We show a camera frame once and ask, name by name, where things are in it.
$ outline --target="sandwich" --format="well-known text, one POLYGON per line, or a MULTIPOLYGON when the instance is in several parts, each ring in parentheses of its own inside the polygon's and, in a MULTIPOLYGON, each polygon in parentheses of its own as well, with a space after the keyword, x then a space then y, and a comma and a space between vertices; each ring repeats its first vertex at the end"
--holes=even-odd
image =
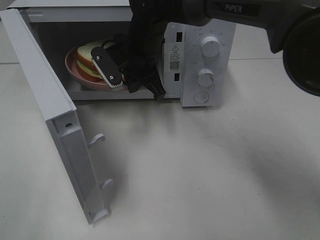
MULTIPOLYGON (((92 41, 86 45, 78 47, 76 51, 76 69, 84 79, 90 82, 97 83, 104 80, 98 72, 91 56, 92 49, 95 47, 101 47, 104 42, 105 39, 92 41)), ((106 49, 113 44, 113 42, 108 42, 104 45, 104 48, 106 49)))

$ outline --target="timer knob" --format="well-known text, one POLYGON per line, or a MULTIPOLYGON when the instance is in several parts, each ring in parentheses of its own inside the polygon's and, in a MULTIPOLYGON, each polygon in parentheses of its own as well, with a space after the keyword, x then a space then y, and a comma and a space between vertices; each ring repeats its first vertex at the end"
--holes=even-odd
POLYGON ((197 74, 197 82, 202 87, 209 87, 214 83, 214 81, 215 75, 208 68, 201 69, 197 74))
POLYGON ((205 57, 213 58, 220 52, 220 40, 216 36, 206 36, 201 41, 201 51, 205 57))

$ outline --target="floor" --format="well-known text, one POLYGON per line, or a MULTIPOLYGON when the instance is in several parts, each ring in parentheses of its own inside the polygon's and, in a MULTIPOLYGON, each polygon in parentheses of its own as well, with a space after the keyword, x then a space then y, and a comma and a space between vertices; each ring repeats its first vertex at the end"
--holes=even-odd
POLYGON ((280 58, 238 25, 219 108, 78 105, 116 182, 112 216, 89 226, 0 22, 0 240, 320 239, 320 100, 280 58))

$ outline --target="warning label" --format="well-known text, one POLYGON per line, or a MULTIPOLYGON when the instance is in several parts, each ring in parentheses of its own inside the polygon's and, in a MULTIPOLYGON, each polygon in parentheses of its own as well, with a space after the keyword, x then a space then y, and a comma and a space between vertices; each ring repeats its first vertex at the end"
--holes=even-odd
POLYGON ((168 44, 168 71, 178 73, 181 71, 182 63, 184 61, 184 45, 183 43, 176 42, 168 44))
POLYGON ((179 48, 177 45, 174 45, 173 48, 172 48, 172 51, 179 51, 179 48))

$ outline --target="white microwave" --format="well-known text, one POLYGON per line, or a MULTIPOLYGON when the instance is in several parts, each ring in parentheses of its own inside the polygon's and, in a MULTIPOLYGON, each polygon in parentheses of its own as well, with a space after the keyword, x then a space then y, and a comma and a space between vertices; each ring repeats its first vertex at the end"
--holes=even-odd
MULTIPOLYGON (((127 33, 132 17, 127 0, 16 0, 0 12, 4 27, 34 93, 89 224, 110 213, 103 192, 112 179, 98 182, 73 101, 153 99, 147 89, 100 91, 68 73, 68 51, 86 42, 127 33)), ((170 23, 158 60, 166 98, 183 107, 219 104, 236 24, 212 20, 204 27, 170 23)))

